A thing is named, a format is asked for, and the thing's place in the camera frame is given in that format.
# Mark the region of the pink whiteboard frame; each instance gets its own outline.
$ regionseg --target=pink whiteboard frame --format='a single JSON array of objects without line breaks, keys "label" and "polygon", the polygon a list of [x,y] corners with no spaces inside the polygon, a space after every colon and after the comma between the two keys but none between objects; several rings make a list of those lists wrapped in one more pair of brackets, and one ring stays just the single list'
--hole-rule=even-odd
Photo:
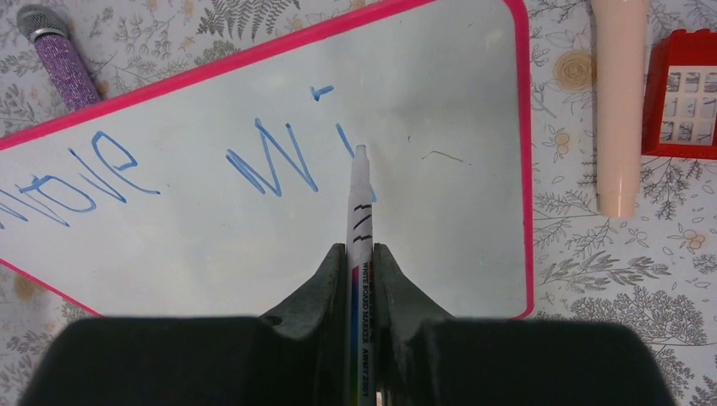
[{"label": "pink whiteboard frame", "polygon": [[[291,51],[294,48],[324,40],[330,36],[341,34],[361,25],[367,25],[376,20],[384,19],[392,16],[393,14],[402,13],[434,1],[435,0],[384,0],[379,3],[374,3],[352,13],[340,15],[323,23],[312,25],[309,28],[276,38],[275,40],[265,42],[257,45],[256,47],[251,47],[245,51],[237,52],[230,57],[208,63],[207,65],[196,69],[191,69],[182,74],[147,85],[136,91],[131,91],[121,96],[113,97],[110,100],[100,102],[94,106],[87,107],[67,116],[55,118],[46,123],[11,134],[0,139],[0,151],[36,140],[80,123],[84,123],[85,121],[89,121],[93,118],[98,118],[106,114],[122,110],[123,108],[130,107],[141,102],[146,102],[155,97],[201,82],[202,80],[208,80],[234,69],[239,69],[252,63],[259,62],[263,59],[271,58],[280,53]],[[512,13],[516,39],[517,100],[518,119],[520,121],[521,174],[523,178],[523,243],[525,245],[525,283],[527,298],[525,311],[515,317],[522,318],[529,315],[533,311],[534,307],[533,240],[531,238],[533,225],[533,178],[530,150],[530,62],[528,58],[528,13],[526,12],[523,0],[503,1]],[[89,306],[80,303],[78,300],[71,298],[69,295],[60,292],[54,287],[47,285],[43,281],[33,277],[22,269],[19,269],[17,266],[7,262],[3,258],[0,258],[0,264],[13,269],[17,273],[64,297],[66,300],[87,309],[95,315],[100,315]]]}]

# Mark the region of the whiteboard surface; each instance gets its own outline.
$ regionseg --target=whiteboard surface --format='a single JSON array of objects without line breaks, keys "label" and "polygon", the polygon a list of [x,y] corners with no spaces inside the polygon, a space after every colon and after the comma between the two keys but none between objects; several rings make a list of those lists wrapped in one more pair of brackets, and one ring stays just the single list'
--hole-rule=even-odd
[{"label": "whiteboard surface", "polygon": [[346,236],[338,125],[404,273],[453,314],[518,315],[514,30],[502,2],[438,0],[8,148],[0,257],[103,315],[260,314]]}]

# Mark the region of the peach toy microphone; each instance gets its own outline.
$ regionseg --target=peach toy microphone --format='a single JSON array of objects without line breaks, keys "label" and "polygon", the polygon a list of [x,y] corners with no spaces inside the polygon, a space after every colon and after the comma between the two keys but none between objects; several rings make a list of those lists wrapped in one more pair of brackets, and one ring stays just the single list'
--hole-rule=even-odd
[{"label": "peach toy microphone", "polygon": [[597,28],[598,205],[631,217],[640,191],[649,0],[592,0]]}]

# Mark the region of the floral wallpaper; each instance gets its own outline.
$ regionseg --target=floral wallpaper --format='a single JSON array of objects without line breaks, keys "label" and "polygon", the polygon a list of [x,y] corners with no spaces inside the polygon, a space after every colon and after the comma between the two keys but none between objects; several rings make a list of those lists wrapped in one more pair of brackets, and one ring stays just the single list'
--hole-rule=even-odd
[{"label": "floral wallpaper", "polygon": [[[0,0],[3,132],[67,112]],[[369,0],[37,0],[69,24],[103,98],[363,7]],[[594,27],[588,0],[525,0],[530,18],[534,317],[614,321],[649,346],[676,401],[717,405],[717,162],[645,156],[637,215],[595,204]],[[648,49],[672,30],[717,29],[717,0],[652,0]],[[0,405],[44,348],[90,316],[0,268]]]}]

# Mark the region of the purple glitter microphone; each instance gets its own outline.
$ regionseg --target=purple glitter microphone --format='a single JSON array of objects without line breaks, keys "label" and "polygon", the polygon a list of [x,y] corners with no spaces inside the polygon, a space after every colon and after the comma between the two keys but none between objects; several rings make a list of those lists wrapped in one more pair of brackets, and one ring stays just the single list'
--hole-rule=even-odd
[{"label": "purple glitter microphone", "polygon": [[44,6],[24,6],[18,11],[18,28],[35,45],[50,80],[70,111],[101,100],[68,40],[68,27],[55,12]]}]

